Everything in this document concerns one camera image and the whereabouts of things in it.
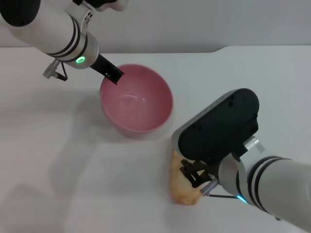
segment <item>pink bowl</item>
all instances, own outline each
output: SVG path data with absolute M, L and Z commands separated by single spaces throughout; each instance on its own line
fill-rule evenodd
M 115 85 L 104 79 L 100 98 L 107 118 L 126 134 L 147 133 L 162 126 L 173 111 L 166 81 L 141 65 L 122 65 L 125 75 Z

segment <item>white table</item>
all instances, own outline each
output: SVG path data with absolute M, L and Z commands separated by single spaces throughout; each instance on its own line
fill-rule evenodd
M 0 233 L 303 232 L 239 200 L 176 205 L 168 184 L 174 130 L 235 88 L 257 94 L 266 148 L 311 163 L 310 56 L 309 46 L 106 54 L 153 68 L 173 91 L 165 130 L 131 139 L 102 114 L 100 74 L 66 66 L 67 82 L 47 80 L 52 58 L 0 49 Z

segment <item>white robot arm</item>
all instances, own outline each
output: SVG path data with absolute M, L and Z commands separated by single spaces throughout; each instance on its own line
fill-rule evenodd
M 220 184 L 277 220 L 311 232 L 311 164 L 266 150 L 253 136 L 258 111 L 255 93 L 239 89 L 196 115 L 172 137 L 173 148 L 195 160 L 183 160 L 180 170 L 192 187 L 209 181 L 201 190 L 203 196 L 213 196 L 209 192 Z
M 0 0 L 0 22 L 19 40 L 55 58 L 45 77 L 58 76 L 56 68 L 63 62 L 77 69 L 91 67 L 117 83 L 122 71 L 99 54 L 87 26 L 94 9 L 123 11 L 127 4 L 128 0 L 74 0 L 63 10 L 50 0 Z

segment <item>metal bracket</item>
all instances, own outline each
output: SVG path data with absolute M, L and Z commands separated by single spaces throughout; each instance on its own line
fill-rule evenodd
M 197 188 L 201 184 L 211 181 L 206 164 L 200 161 L 194 161 L 194 163 L 192 164 L 186 159 L 183 159 L 181 161 L 181 164 L 183 166 L 180 168 L 180 171 L 191 182 L 193 188 Z
M 81 34 L 86 36 L 88 23 L 94 14 L 92 7 L 85 1 L 80 5 L 72 2 L 65 11 L 78 22 Z

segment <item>bread roll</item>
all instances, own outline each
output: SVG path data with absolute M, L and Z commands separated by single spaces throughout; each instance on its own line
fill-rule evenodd
M 183 159 L 185 159 L 185 157 L 173 150 L 171 161 L 171 196 L 172 199 L 179 204 L 195 205 L 202 196 L 200 189 L 204 185 L 198 188 L 192 187 L 190 181 L 188 181 L 179 170 L 182 166 L 181 161 Z

